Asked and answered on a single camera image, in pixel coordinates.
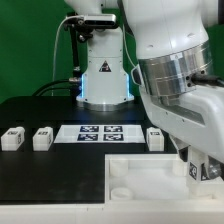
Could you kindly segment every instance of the green wall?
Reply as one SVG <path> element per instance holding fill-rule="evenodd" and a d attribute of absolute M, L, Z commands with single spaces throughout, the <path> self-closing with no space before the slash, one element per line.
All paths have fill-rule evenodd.
<path fill-rule="evenodd" d="M 63 0 L 1 0 L 0 2 L 0 102 L 14 96 L 29 96 L 52 80 L 53 49 L 57 27 L 71 9 Z M 208 30 L 214 67 L 224 77 L 224 27 Z M 130 55 L 135 58 L 135 42 L 127 35 Z M 86 67 L 85 46 L 80 46 L 81 68 Z M 124 55 L 124 68 L 131 66 Z M 71 77 L 70 36 L 61 32 L 57 79 Z M 131 85 L 131 92 L 137 88 Z"/>

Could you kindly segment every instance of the black tabletop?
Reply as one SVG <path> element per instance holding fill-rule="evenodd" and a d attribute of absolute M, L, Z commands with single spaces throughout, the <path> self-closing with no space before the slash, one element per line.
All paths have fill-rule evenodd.
<path fill-rule="evenodd" d="M 10 127 L 25 128 L 16 152 L 0 151 L 0 204 L 104 203 L 105 154 L 146 153 L 146 144 L 53 144 L 34 152 L 38 128 L 63 124 L 138 124 L 149 121 L 139 99 L 116 112 L 79 108 L 70 97 L 16 97 L 0 105 L 0 135 Z"/>

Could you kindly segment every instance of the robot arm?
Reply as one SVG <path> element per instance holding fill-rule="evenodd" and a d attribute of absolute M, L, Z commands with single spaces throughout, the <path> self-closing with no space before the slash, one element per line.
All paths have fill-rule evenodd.
<path fill-rule="evenodd" d="M 117 0 L 65 1 L 79 14 L 117 7 Z M 151 122 L 220 162 L 224 90 L 197 86 L 191 77 L 213 74 L 204 25 L 222 22 L 223 2 L 118 0 L 136 40 L 140 93 Z"/>

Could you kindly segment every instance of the white foam block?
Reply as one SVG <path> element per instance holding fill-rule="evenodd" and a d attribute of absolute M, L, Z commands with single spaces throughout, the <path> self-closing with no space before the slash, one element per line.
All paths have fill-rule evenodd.
<path fill-rule="evenodd" d="M 16 151 L 24 142 L 23 127 L 10 128 L 2 137 L 2 151 Z"/>
<path fill-rule="evenodd" d="M 53 142 L 53 129 L 50 127 L 39 128 L 33 136 L 34 151 L 48 151 Z"/>
<path fill-rule="evenodd" d="M 159 128 L 148 128 L 146 138 L 149 151 L 164 151 L 164 136 Z"/>

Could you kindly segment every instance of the black cable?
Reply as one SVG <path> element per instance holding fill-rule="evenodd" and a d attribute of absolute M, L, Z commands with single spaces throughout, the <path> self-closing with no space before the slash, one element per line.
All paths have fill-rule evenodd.
<path fill-rule="evenodd" d="M 191 77 L 191 81 L 195 84 L 216 84 L 217 80 L 219 79 L 218 76 L 213 75 L 201 75 L 201 74 L 194 74 Z"/>
<path fill-rule="evenodd" d="M 73 27 L 69 27 L 70 30 L 70 36 L 71 36 L 71 42 L 72 42 L 72 58 L 73 58 L 73 67 L 74 69 L 77 67 L 80 67 L 79 64 L 79 54 L 78 54 L 78 44 L 77 44 L 77 34 L 76 34 L 76 30 Z M 81 72 L 79 71 L 80 74 L 76 74 L 78 73 L 77 71 L 73 71 L 73 76 L 74 77 L 80 77 L 81 76 Z"/>
<path fill-rule="evenodd" d="M 37 96 L 40 92 L 42 92 L 44 89 L 46 89 L 50 86 L 54 86 L 56 84 L 61 84 L 61 83 L 65 83 L 65 82 L 69 82 L 69 80 L 68 79 L 61 79 L 61 80 L 57 80 L 57 81 L 54 81 L 54 82 L 47 83 L 46 85 L 40 87 L 35 93 L 33 93 L 32 96 Z"/>
<path fill-rule="evenodd" d="M 69 87 L 59 87 L 59 88 L 48 88 L 48 89 L 45 89 L 43 92 L 41 92 L 40 94 L 39 94 L 39 96 L 43 96 L 43 94 L 44 93 L 46 93 L 46 92 L 49 92 L 49 91 L 54 91 L 54 90 L 65 90 L 65 89 L 67 89 L 67 90 L 70 90 L 70 88 Z"/>
<path fill-rule="evenodd" d="M 217 80 L 219 86 L 224 87 L 224 80 L 223 79 L 218 79 Z"/>

